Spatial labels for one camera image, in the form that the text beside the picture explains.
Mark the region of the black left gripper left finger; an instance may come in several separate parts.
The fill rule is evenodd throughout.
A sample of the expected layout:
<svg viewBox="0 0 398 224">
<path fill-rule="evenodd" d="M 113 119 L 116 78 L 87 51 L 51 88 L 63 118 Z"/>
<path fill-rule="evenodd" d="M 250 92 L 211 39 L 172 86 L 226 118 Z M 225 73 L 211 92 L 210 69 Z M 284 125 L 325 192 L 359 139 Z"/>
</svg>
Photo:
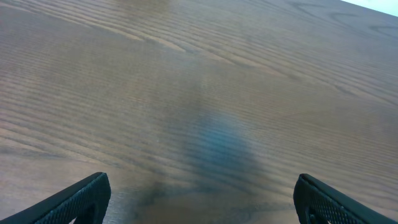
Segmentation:
<svg viewBox="0 0 398 224">
<path fill-rule="evenodd" d="M 97 172 L 1 220 L 3 224 L 101 224 L 111 197 L 106 173 Z"/>
</svg>

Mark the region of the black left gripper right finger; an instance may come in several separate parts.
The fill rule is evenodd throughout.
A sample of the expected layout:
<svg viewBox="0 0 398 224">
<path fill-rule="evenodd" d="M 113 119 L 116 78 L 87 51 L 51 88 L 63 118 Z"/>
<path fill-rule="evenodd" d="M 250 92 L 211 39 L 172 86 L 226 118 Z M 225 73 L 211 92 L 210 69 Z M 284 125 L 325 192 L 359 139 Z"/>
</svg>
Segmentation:
<svg viewBox="0 0 398 224">
<path fill-rule="evenodd" d="M 309 174 L 300 174 L 294 205 L 301 224 L 397 224 Z"/>
</svg>

